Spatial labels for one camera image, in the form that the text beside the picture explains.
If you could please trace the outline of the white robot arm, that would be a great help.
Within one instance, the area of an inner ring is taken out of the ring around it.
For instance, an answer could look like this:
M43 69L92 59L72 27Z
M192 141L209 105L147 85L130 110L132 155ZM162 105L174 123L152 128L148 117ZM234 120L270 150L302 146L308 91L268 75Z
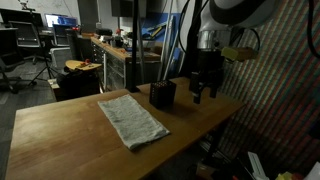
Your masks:
M209 0L200 12L198 54L192 67L189 90L199 104L208 87L215 98L223 81L223 62L255 59L257 48L236 47L235 30L252 29L266 23L275 13L277 0Z

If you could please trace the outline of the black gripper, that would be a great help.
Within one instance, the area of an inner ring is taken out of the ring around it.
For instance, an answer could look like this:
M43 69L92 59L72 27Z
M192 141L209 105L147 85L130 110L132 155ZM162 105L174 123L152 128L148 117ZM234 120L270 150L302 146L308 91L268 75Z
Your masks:
M223 61L220 51L200 51L191 70L189 89L193 92L193 102L200 103L203 84L210 87L210 97L216 98L218 87L223 81Z

